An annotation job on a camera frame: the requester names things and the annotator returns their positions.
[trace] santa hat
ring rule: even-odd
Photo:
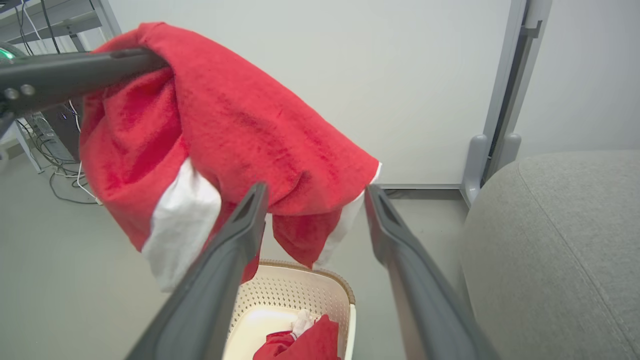
[[[91,188],[162,289],[177,285],[258,181],[269,187],[278,243],[305,266],[326,261],[378,160],[216,42],[151,23],[96,52],[133,47],[169,66],[86,96],[80,157]],[[257,260],[243,279],[256,269]]]

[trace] laundry basket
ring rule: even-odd
[[[266,336],[290,330],[302,309],[340,325],[337,355],[350,360],[356,307],[349,284],[333,272],[272,260],[260,261],[255,277],[238,289],[223,360],[252,359]]]

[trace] white partition panel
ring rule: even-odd
[[[460,184],[511,1],[109,3],[122,31],[165,21],[244,56],[382,161],[381,182]]]
[[[515,133],[518,157],[640,149],[640,2],[554,1]]]

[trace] gray upholstery fabric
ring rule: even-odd
[[[640,152],[506,166],[469,211],[461,262],[503,359],[638,359]]]

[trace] perforated basket wall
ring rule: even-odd
[[[240,286],[229,334],[253,306],[266,305],[309,310],[329,315],[339,327],[338,350],[344,359],[349,330],[350,304],[355,303],[349,284],[337,274],[310,270],[285,261],[261,261],[255,277]]]

